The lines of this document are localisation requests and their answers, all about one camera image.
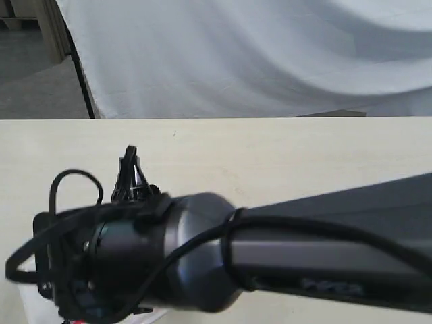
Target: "gray floor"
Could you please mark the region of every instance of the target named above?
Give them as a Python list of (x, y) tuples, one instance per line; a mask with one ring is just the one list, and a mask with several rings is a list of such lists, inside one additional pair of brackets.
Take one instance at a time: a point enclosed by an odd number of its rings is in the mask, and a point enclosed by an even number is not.
[(0, 119), (81, 119), (87, 110), (74, 65), (49, 62), (34, 26), (0, 28)]

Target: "wooden table surface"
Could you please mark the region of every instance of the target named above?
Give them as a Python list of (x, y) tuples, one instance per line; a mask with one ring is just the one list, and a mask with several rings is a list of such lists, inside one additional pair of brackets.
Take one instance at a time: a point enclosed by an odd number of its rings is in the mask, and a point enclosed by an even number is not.
[[(80, 168), (100, 179), (105, 200), (118, 157), (138, 147), (149, 181), (172, 195), (220, 193), (255, 206), (432, 171), (432, 118), (154, 119), (0, 121), (0, 259), (32, 235), (52, 179)], [(71, 177), (60, 209), (94, 202)], [(244, 294), (218, 315), (171, 311), (160, 324), (430, 323), (431, 315), (268, 293)], [(26, 323), (17, 289), (0, 279), (0, 323)]]

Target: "white backdrop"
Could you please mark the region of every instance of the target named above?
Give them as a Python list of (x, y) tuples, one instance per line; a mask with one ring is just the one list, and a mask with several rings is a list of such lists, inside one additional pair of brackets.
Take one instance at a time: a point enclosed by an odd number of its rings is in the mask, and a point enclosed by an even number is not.
[(432, 115), (430, 0), (57, 0), (104, 117)]

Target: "screw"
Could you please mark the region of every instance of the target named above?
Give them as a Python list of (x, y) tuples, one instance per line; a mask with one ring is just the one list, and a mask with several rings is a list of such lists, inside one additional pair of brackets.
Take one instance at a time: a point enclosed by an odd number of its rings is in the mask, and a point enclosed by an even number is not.
[(42, 290), (48, 290), (51, 289), (51, 283), (50, 282), (44, 282), (42, 284)]
[(84, 245), (82, 246), (82, 249), (84, 252), (87, 252), (88, 248), (90, 248), (90, 242), (87, 241), (84, 243)]

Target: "black pole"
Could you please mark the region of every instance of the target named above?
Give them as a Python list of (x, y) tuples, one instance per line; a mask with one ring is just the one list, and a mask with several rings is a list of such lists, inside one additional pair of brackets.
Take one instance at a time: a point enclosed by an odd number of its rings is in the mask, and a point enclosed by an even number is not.
[(65, 23), (65, 29), (67, 34), (67, 40), (69, 42), (69, 47), (70, 47), (70, 57), (74, 62), (76, 75), (78, 77), (78, 81), (80, 82), (82, 96), (84, 97), (84, 101), (86, 103), (88, 116), (90, 119), (95, 119), (95, 111), (92, 108), (92, 102), (90, 100), (90, 95), (88, 93), (86, 80), (84, 79), (84, 72), (82, 71), (81, 64), (80, 64), (80, 57), (78, 55), (78, 52), (76, 51), (75, 43), (72, 40), (72, 36), (69, 32), (69, 28), (66, 25), (66, 23)]

